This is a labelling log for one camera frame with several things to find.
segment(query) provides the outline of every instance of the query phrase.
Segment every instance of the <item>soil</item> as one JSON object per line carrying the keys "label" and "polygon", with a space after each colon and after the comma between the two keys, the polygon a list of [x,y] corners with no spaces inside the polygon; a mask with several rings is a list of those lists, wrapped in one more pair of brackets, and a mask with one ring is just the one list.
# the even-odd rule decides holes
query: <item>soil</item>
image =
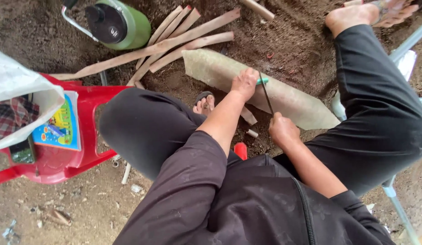
{"label": "soil", "polygon": [[[195,26],[240,7],[236,1],[229,0],[124,2],[148,16],[153,30],[180,4],[196,7],[202,14]],[[83,9],[92,3],[91,0],[78,1],[69,15],[86,26]],[[235,40],[208,48],[215,51],[225,48],[228,57],[262,70],[329,105],[337,88],[335,53],[332,37],[323,23],[325,15],[339,8],[342,1],[260,0],[259,3],[276,14],[273,22],[263,24],[257,14],[241,6],[241,18],[210,33],[234,31]],[[421,24],[422,9],[400,25],[377,29],[376,34],[385,50],[390,52]],[[45,73],[76,72],[127,52],[110,50],[67,23],[61,16],[61,1],[58,0],[0,0],[0,50],[29,69]],[[414,50],[418,60],[410,83],[418,90],[422,89],[422,40]],[[109,69],[109,85],[125,85],[134,71],[135,62]],[[82,80],[85,86],[101,85],[99,75]],[[186,76],[182,60],[155,74],[148,73],[141,82],[148,90],[170,94],[190,106],[196,95],[204,90],[214,92],[217,103],[225,96],[223,92]],[[262,153],[279,154],[280,150],[274,147],[268,136],[270,115],[250,105],[247,107],[258,120],[255,130],[260,136],[257,139],[246,136],[248,125],[240,119],[234,142],[245,142],[249,157]],[[324,130],[302,131],[301,137],[307,141],[322,132]],[[99,151],[106,148],[100,140]],[[7,160],[0,155],[0,170],[4,168],[7,168]],[[111,162],[107,161],[62,184],[40,185],[20,178],[0,185],[0,244],[5,244],[1,233],[13,219],[17,220],[16,232],[21,236],[22,244],[110,244],[151,185],[151,181],[133,171],[127,185],[122,186],[123,168],[121,164],[113,169]],[[132,193],[131,184],[142,186],[144,193]],[[401,173],[395,186],[412,223],[422,235],[422,164],[415,164]],[[71,197],[78,187],[81,195]],[[44,205],[50,200],[54,203]],[[403,228],[381,188],[374,189],[363,200],[366,204],[376,203],[374,214],[390,227],[397,242],[406,242],[406,239],[398,238]],[[42,228],[36,225],[38,214],[29,211],[37,205],[42,209],[39,217],[44,223]],[[46,217],[54,205],[65,207],[64,212],[72,217],[72,226],[52,223]]]}

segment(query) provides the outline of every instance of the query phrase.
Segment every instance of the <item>flip-flop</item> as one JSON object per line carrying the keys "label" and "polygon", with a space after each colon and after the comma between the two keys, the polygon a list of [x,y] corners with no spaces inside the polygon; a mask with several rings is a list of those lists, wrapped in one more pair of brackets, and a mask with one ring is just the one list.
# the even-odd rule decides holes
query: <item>flip-flop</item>
{"label": "flip-flop", "polygon": [[197,103],[199,101],[201,101],[203,98],[208,97],[208,95],[214,96],[214,94],[211,93],[211,92],[209,92],[209,91],[205,91],[205,92],[202,92],[202,93],[198,94],[197,97],[196,97],[196,101],[194,102],[194,105],[197,105]]}
{"label": "flip-flop", "polygon": [[[392,23],[388,22],[388,19],[393,19],[392,16],[387,16],[390,10],[392,10],[395,5],[391,6],[391,1],[388,0],[376,0],[373,2],[369,2],[370,4],[376,5],[379,8],[379,18],[377,21],[373,24],[371,24],[374,27],[388,27],[391,25],[394,25]],[[344,7],[348,6],[355,6],[355,5],[362,5],[364,4],[364,0],[352,0],[349,2],[344,3]],[[418,5],[418,8],[422,7],[422,0],[405,0],[402,5],[399,7],[399,9],[395,9],[395,11],[399,12],[407,8],[411,5]]]}

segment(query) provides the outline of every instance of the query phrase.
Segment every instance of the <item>children's book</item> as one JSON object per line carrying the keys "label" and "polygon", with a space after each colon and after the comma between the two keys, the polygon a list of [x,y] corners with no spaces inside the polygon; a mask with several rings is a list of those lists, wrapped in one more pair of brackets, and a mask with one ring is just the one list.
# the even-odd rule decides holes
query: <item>children's book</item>
{"label": "children's book", "polygon": [[81,151],[77,109],[78,93],[64,92],[64,104],[43,125],[34,129],[34,144]]}

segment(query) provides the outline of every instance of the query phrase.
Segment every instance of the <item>checkered cloth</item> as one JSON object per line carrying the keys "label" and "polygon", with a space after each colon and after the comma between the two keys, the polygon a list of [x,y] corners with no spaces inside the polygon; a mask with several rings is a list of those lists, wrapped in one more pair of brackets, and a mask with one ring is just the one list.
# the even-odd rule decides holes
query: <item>checkered cloth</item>
{"label": "checkered cloth", "polygon": [[34,122],[39,106],[23,97],[0,101],[0,139]]}

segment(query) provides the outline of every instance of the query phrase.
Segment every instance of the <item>black pants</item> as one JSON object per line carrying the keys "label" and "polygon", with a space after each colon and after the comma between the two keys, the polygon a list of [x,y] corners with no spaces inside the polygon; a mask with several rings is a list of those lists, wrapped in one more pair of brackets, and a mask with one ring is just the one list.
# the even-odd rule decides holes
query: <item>black pants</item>
{"label": "black pants", "polygon": [[[347,120],[306,146],[357,195],[422,157],[422,104],[388,58],[370,26],[335,39],[336,67]],[[129,88],[105,107],[105,141],[132,167],[155,180],[161,165],[205,120],[180,100]],[[286,155],[274,158],[295,176]],[[233,152],[228,164],[241,159]]]}

